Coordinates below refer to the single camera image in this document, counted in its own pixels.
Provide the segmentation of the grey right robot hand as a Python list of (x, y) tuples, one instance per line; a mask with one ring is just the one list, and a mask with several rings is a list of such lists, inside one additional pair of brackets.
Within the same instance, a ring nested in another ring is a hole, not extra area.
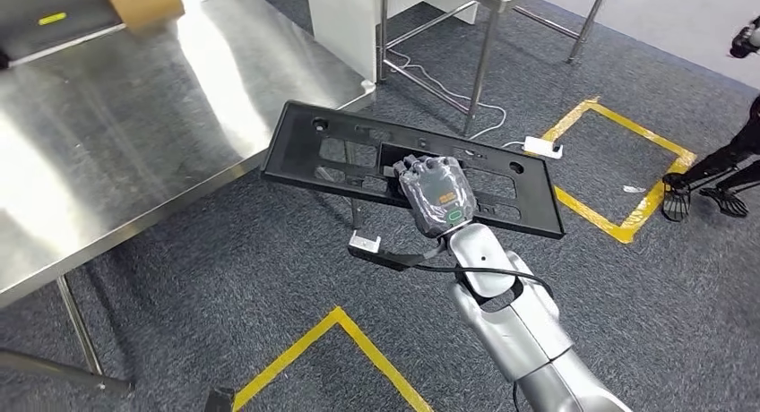
[(438, 238), (473, 220), (476, 199), (457, 159), (408, 155), (393, 171), (423, 236)]

